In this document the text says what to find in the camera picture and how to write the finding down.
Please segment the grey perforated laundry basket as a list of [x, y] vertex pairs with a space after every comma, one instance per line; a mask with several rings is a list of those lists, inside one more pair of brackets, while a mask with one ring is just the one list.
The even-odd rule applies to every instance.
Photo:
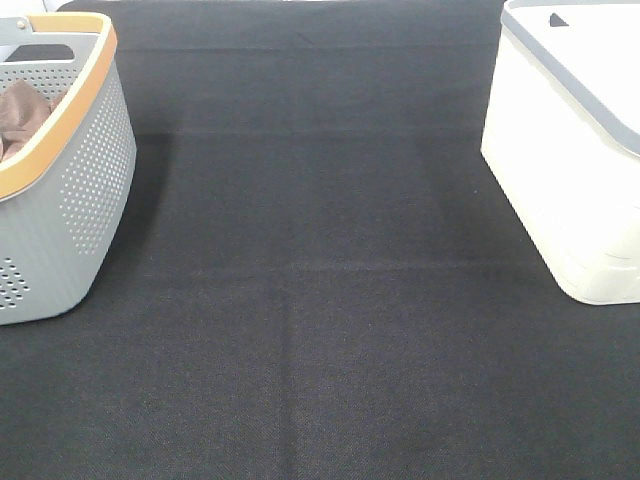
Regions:
[[1, 164], [1, 321], [55, 317], [87, 295], [127, 202], [136, 144], [109, 17], [90, 12], [5, 17], [8, 47], [63, 45], [68, 59], [3, 62], [56, 108]]

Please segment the black table cloth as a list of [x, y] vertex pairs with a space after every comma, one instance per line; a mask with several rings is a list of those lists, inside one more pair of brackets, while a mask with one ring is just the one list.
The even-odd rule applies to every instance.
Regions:
[[5, 479], [635, 479], [639, 309], [480, 155], [498, 1], [74, 1], [137, 143], [73, 311], [1, 331]]

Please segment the white plastic storage basket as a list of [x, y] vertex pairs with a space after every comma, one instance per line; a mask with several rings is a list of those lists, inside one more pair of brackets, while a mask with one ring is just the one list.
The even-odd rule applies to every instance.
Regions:
[[481, 152], [559, 287], [639, 299], [639, 5], [508, 1]]

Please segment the brown microfibre towel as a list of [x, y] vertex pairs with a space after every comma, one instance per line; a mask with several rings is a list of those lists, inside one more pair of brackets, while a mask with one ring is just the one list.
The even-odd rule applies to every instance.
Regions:
[[1, 94], [1, 160], [14, 156], [35, 135], [66, 92], [52, 100], [24, 80], [12, 83]]

